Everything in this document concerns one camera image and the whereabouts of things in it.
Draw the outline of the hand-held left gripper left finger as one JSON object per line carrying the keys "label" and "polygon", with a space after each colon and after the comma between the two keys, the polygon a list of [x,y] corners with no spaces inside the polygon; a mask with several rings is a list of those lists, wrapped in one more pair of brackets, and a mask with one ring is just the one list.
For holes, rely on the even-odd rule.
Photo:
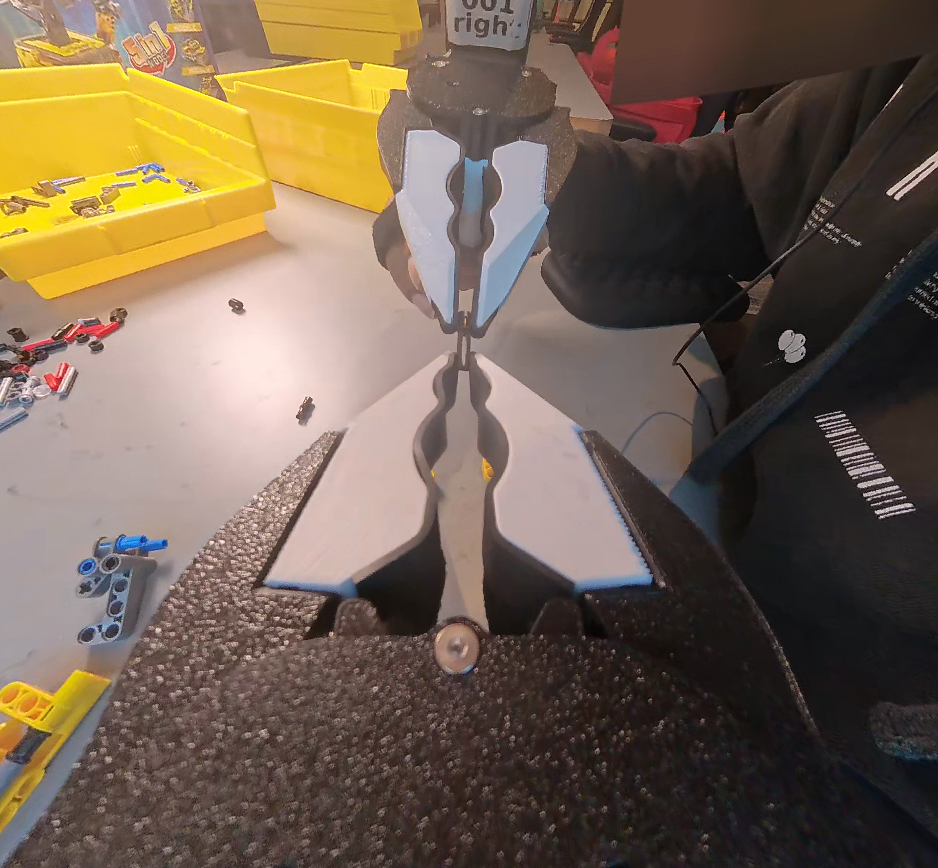
{"label": "hand-held left gripper left finger", "polygon": [[286,531],[264,585],[355,596],[422,543],[437,512],[433,468],[448,445],[459,357],[443,354],[342,432]]}

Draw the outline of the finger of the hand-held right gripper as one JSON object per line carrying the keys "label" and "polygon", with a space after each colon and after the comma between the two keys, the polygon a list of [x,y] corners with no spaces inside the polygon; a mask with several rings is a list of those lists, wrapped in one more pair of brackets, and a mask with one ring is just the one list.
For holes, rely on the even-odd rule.
{"label": "finger of the hand-held right gripper", "polygon": [[491,240],[475,289],[473,331],[481,333],[509,297],[546,225],[548,147],[516,141],[494,149],[489,170],[500,193],[490,208]]}
{"label": "finger of the hand-held right gripper", "polygon": [[457,330],[465,249],[459,238],[459,205],[451,180],[462,169],[463,149],[430,129],[405,137],[398,219],[436,320],[445,333]]}

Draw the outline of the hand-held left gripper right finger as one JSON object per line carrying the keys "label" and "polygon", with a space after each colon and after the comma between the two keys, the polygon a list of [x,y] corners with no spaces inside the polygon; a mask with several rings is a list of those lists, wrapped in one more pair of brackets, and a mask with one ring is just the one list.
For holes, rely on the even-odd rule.
{"label": "hand-held left gripper right finger", "polygon": [[496,539],[573,593],[650,586],[584,429],[489,358],[472,356],[469,379]]}

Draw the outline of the grey angled beam assembly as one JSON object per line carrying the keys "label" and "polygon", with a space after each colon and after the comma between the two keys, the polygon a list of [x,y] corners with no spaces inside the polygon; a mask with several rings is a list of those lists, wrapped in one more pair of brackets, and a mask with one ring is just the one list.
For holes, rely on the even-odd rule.
{"label": "grey angled beam assembly", "polygon": [[168,544],[165,538],[125,534],[113,538],[102,536],[95,541],[90,557],[107,557],[102,567],[111,572],[111,583],[100,596],[107,602],[102,619],[78,632],[76,639],[79,644],[97,647],[131,637],[137,626],[148,579],[157,569],[153,555],[165,550]]}

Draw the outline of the yellow parts bin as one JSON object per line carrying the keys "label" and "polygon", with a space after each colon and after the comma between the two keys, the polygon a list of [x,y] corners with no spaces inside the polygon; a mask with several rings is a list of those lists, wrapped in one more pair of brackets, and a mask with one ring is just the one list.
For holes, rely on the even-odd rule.
{"label": "yellow parts bin", "polygon": [[1,240],[2,272],[54,299],[264,231],[275,199],[247,111],[120,65],[3,69],[1,192],[155,161],[208,190]]}
{"label": "yellow parts bin", "polygon": [[269,52],[400,65],[420,52],[417,0],[253,0]]}
{"label": "yellow parts bin", "polygon": [[332,60],[222,74],[217,82],[250,114],[273,181],[379,213],[392,188],[378,120],[407,77],[404,68]]}

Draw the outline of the heap of blue grey parts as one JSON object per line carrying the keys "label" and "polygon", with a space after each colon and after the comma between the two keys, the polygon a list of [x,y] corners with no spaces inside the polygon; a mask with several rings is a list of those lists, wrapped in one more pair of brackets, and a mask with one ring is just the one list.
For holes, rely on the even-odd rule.
{"label": "heap of blue grey parts", "polygon": [[88,177],[44,179],[1,194],[1,237],[51,231],[75,220],[121,215],[207,190],[205,180],[192,181],[155,161]]}

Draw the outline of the pile of red black parts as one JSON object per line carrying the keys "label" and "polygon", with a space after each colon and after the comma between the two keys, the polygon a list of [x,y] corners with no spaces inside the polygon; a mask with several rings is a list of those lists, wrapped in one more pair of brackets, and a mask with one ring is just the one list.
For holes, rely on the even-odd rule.
{"label": "pile of red black parts", "polygon": [[80,318],[30,343],[20,328],[8,331],[14,342],[1,346],[1,431],[25,421],[37,404],[67,399],[78,380],[74,359],[79,351],[100,354],[127,319],[128,309],[117,307],[106,319]]}

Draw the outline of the yellow beam assembly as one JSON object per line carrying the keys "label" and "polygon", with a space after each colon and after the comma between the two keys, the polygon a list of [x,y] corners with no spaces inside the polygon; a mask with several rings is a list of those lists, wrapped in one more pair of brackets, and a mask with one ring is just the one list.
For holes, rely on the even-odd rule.
{"label": "yellow beam assembly", "polygon": [[40,784],[47,768],[110,687],[76,670],[53,693],[13,681],[1,690],[1,827]]}

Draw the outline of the person's right hand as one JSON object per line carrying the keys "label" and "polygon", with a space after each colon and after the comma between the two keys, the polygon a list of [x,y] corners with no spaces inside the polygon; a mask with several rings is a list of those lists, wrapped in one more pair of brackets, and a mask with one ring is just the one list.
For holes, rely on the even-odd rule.
{"label": "person's right hand", "polygon": [[386,264],[392,279],[407,299],[421,314],[436,319],[436,311],[428,298],[409,247],[399,240],[389,251]]}

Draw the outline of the person's torso black hoodie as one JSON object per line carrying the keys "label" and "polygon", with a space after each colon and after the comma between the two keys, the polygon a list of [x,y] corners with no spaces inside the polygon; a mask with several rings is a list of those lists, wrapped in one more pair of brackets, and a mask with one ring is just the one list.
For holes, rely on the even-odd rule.
{"label": "person's torso black hoodie", "polygon": [[852,145],[736,359],[693,463],[755,490],[733,560],[838,753],[936,832],[936,54]]}

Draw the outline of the colourful toy kit box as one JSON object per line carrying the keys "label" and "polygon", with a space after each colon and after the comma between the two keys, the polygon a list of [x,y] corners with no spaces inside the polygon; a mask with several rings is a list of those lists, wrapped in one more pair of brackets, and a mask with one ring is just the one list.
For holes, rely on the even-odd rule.
{"label": "colourful toy kit box", "polygon": [[1,0],[1,66],[119,64],[216,99],[196,0]]}

